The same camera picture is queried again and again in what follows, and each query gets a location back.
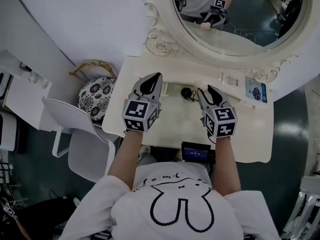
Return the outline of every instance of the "blue card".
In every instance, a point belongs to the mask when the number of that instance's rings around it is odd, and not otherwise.
[[[267,103],[267,87],[262,82],[257,82],[249,77],[245,77],[245,94],[253,100]]]

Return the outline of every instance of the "floral cushion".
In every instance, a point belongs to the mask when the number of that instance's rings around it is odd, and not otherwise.
[[[115,83],[115,79],[103,76],[82,87],[78,95],[78,107],[87,112],[92,121],[104,119]]]

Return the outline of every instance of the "white wall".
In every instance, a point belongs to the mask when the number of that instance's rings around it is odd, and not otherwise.
[[[76,64],[113,63],[139,56],[148,32],[143,0],[22,0],[53,41]]]

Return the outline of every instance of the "white plastic chair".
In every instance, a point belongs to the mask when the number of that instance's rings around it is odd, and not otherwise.
[[[101,128],[95,127],[89,115],[73,105],[50,98],[42,101],[59,124],[52,154],[59,158],[68,152],[70,169],[89,181],[97,182],[109,171],[115,158],[114,142],[119,136],[105,133]],[[70,145],[58,152],[64,129],[73,129]]]

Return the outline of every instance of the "dressing table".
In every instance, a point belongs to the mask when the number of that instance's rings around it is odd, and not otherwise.
[[[291,63],[299,56],[297,50],[318,22],[317,2],[303,0],[292,27],[263,47],[243,36],[215,29],[210,30],[212,36],[205,41],[209,32],[201,34],[201,27],[184,22],[174,0],[146,0],[152,27],[141,56],[128,56],[124,61],[102,123],[103,131],[125,136],[122,119],[125,99],[139,78],[160,72],[162,111],[154,126],[144,134],[142,144],[180,149],[182,142],[193,142],[215,149],[200,121],[198,102],[186,100],[180,94],[183,87],[195,90],[194,82],[201,81],[225,92],[235,108],[238,124],[231,138],[235,160],[267,163],[271,159],[274,131],[270,83],[281,74],[282,64]],[[219,41],[221,37],[226,37],[223,42]],[[238,40],[237,44],[243,45],[230,49],[229,40]],[[267,103],[247,97],[246,77],[266,84]]]

